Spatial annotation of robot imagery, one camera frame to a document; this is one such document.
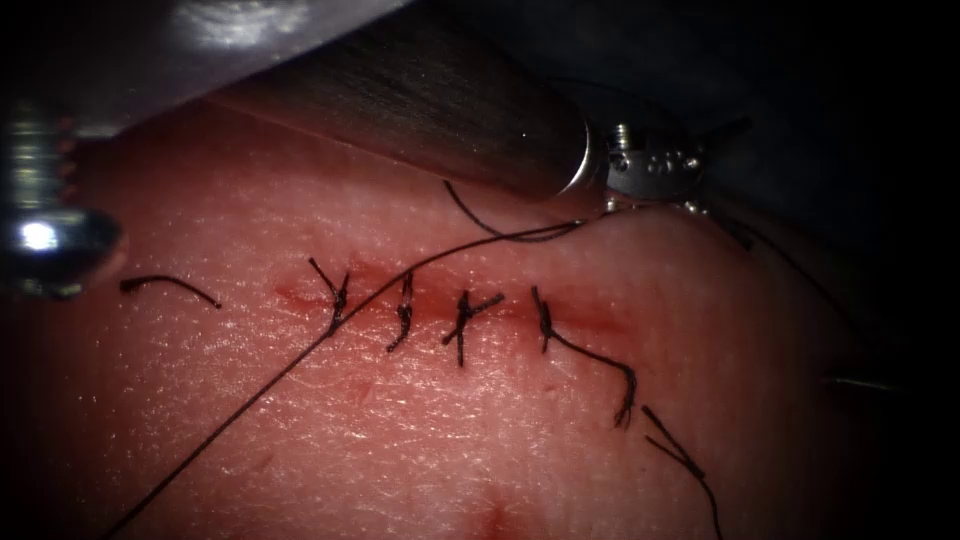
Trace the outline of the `left arm needle driver jaw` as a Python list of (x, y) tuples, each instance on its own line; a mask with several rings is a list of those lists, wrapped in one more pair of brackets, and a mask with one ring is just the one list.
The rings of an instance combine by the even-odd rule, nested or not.
[(709, 128), (697, 135), (697, 151), (701, 155), (717, 153), (752, 128), (753, 119), (749, 116), (740, 116)]

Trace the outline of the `left arm needle driver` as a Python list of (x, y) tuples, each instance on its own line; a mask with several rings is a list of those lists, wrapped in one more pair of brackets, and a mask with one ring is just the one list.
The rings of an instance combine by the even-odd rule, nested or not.
[(705, 144), (680, 132), (616, 125), (608, 139), (606, 211), (683, 203), (699, 188), (707, 163)]

